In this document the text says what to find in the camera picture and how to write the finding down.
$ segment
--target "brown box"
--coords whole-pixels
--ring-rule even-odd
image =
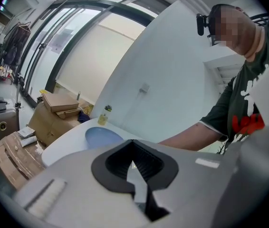
[[[65,111],[59,111],[55,112],[61,119],[66,119],[71,116],[77,116],[78,113],[81,111],[81,108],[73,109],[73,110],[65,110]]]
[[[57,114],[48,111],[44,102],[37,105],[28,124],[30,128],[35,130],[37,139],[47,147],[64,133],[78,125],[80,123],[77,116],[61,119]]]
[[[77,109],[78,101],[67,94],[43,94],[43,101],[50,112]]]
[[[0,140],[0,168],[17,190],[45,168],[40,156],[44,147],[37,147],[37,144],[34,142],[22,148],[18,133]]]

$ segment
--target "shirt sleeve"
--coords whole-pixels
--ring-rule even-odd
[[[226,86],[225,90],[221,94],[216,105],[213,106],[211,111],[207,116],[203,117],[200,122],[207,126],[208,128],[221,133],[224,136],[228,136],[228,113],[229,113],[229,104],[231,94],[233,92],[233,81],[235,78],[232,78],[231,81]]]

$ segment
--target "white table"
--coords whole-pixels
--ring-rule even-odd
[[[88,149],[88,143],[85,138],[85,133],[92,127],[104,127],[116,134],[120,135],[124,140],[128,139],[142,139],[131,133],[126,132],[110,123],[106,123],[105,126],[101,126],[97,123],[97,118],[91,119],[85,123],[82,123],[75,128],[71,129],[58,139],[56,139],[51,145],[49,145],[41,155],[41,159],[46,167],[58,161],[62,157],[72,154],[74,152],[83,151]]]

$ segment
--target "forearm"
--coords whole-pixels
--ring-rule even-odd
[[[202,123],[196,123],[183,132],[159,144],[179,149],[198,151],[219,140],[221,136],[221,134],[209,129]]]

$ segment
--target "blue plate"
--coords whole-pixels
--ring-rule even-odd
[[[89,128],[85,133],[85,137],[88,142],[89,149],[104,147],[123,140],[120,135],[103,127]]]

